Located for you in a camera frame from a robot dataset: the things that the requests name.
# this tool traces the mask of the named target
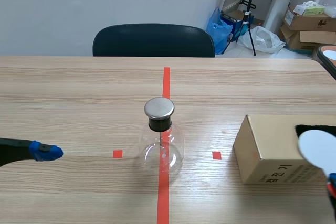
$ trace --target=white paddle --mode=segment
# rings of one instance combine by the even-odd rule
[[[327,178],[336,173],[336,137],[325,131],[305,131],[299,136],[299,151],[312,165],[321,168]]]

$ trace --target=glass flask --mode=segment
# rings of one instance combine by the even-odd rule
[[[145,105],[149,118],[139,138],[139,158],[144,167],[153,172],[172,172],[182,165],[184,138],[182,131],[172,123],[174,103],[156,97]]]

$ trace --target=black chair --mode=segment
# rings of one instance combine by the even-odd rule
[[[196,27],[169,24],[129,24],[101,30],[93,56],[215,57],[210,35]]]

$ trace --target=floor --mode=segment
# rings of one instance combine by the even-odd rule
[[[273,54],[268,54],[266,52],[256,51],[257,56],[253,55],[251,49],[241,47],[237,43],[233,42],[229,45],[227,50],[223,55],[216,55],[217,58],[282,58],[282,59],[309,59],[307,55],[301,55],[296,52],[289,51],[286,48],[282,48],[280,51]]]

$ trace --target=silver cap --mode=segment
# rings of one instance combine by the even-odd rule
[[[174,110],[174,103],[165,97],[153,98],[145,105],[145,114],[153,120],[169,118],[174,113]]]

